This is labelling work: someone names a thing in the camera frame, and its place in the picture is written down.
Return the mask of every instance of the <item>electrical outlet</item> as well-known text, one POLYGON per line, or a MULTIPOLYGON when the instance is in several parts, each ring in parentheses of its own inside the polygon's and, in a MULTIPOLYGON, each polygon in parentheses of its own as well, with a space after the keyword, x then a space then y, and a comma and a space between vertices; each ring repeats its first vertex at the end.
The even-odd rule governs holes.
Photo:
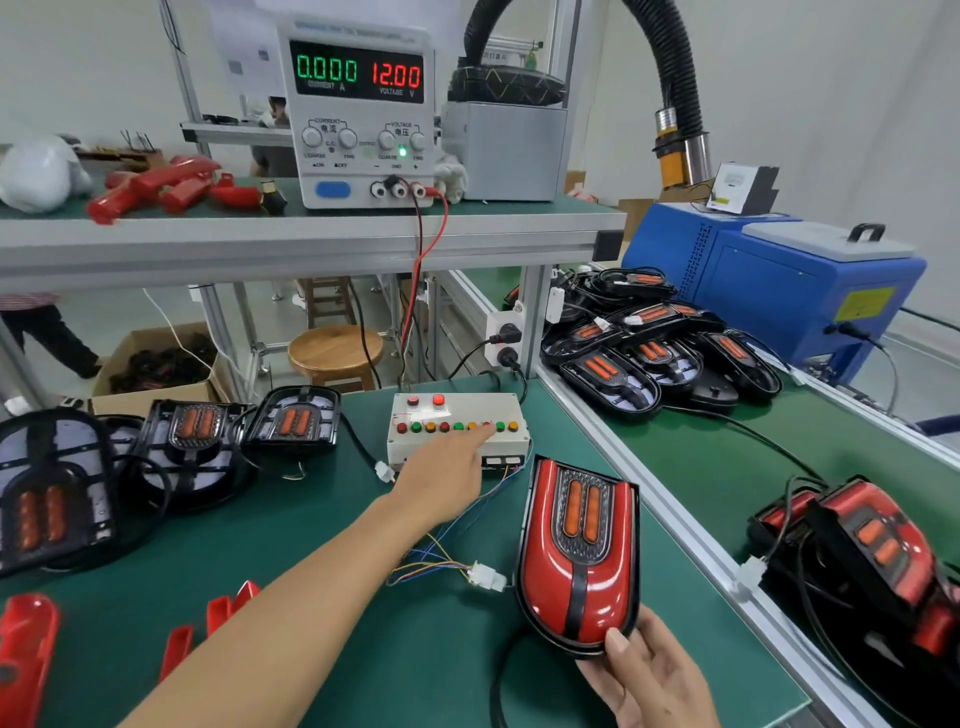
MULTIPOLYGON (((487 331, 484 334, 484 337, 489 339, 494 334, 499 333, 506 324, 513 324, 515 327, 519 328, 520 331, 523 331, 523 322, 525 319, 526 317, 523 315, 522 303, 518 303, 510 311, 494 311, 493 313, 488 313, 487 331)), ((504 347, 512 347, 515 351, 519 352, 520 347, 522 346, 522 339, 515 344, 488 344, 483 349, 483 355, 491 364, 491 366, 499 367, 500 363, 496 360, 496 356, 504 347)))

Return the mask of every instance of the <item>green led display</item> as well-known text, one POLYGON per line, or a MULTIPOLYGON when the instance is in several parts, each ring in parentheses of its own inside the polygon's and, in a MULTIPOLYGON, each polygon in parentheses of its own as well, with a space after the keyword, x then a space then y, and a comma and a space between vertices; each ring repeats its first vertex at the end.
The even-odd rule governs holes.
POLYGON ((313 81, 346 81, 352 84, 357 80, 357 61, 300 54, 297 55, 297 75, 313 81))

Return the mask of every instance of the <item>wire connector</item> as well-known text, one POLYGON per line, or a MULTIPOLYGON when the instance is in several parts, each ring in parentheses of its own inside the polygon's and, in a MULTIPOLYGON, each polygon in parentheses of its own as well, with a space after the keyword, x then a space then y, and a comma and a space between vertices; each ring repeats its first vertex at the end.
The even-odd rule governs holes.
POLYGON ((739 601, 747 601, 760 587, 763 574, 767 572, 767 562, 751 556, 736 570, 732 593, 739 601))
POLYGON ((467 569, 467 581, 475 587, 494 592, 502 592, 507 587, 506 576, 479 562, 474 562, 473 566, 467 569))
POLYGON ((377 460, 373 469, 376 471, 376 476, 383 482, 393 483, 396 481, 396 471, 382 460, 377 460))

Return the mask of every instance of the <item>person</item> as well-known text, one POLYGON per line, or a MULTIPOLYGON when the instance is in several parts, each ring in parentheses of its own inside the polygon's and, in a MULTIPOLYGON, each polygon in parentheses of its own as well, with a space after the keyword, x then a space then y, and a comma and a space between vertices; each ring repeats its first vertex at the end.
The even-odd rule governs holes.
MULTIPOLYGON (((479 496, 478 449, 495 432, 451 432, 414 452, 390 493, 207 638, 120 728, 298 725, 403 554, 479 496)), ((620 728, 719 728, 703 674, 650 610, 629 639, 608 632, 606 650, 606 663, 580 668, 620 728)))
POLYGON ((53 293, 4 294, 0 296, 0 318, 21 351, 24 334, 29 333, 64 367, 81 379, 93 379, 101 369, 100 357, 63 322, 58 300, 53 293))
MULTIPOLYGON (((290 128, 287 117, 287 100, 282 96, 270 97, 270 115, 274 126, 290 128)), ((262 121, 260 126, 267 126, 262 121)), ((253 161, 250 165, 251 177, 298 177, 297 156, 291 147, 251 147, 253 161)))

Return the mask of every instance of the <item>red wire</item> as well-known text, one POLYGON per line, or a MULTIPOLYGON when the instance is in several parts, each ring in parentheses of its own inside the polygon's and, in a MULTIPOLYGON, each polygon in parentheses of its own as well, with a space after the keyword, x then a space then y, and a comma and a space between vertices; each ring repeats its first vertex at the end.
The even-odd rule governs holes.
MULTIPOLYGON (((430 193, 433 190, 432 187, 427 188, 427 192, 430 193)), ((417 287, 420 282, 420 264, 423 263, 423 259, 426 258, 427 254, 433 250, 433 247, 437 244, 437 241, 444 236, 444 231, 446 230, 446 222, 450 219, 450 204, 446 201, 446 197, 441 196, 439 193, 436 194, 437 197, 440 197, 441 202, 444 203, 444 221, 440 225, 440 231, 437 233, 437 236, 433 239, 433 242, 423 251, 414 261, 414 276, 412 281, 412 286, 410 289, 410 305, 407 306, 407 316, 403 322, 403 334, 400 336, 400 356, 403 356, 403 351, 406 349, 407 336, 410 335, 410 324, 413 321, 414 314, 414 300, 417 296, 417 287)))

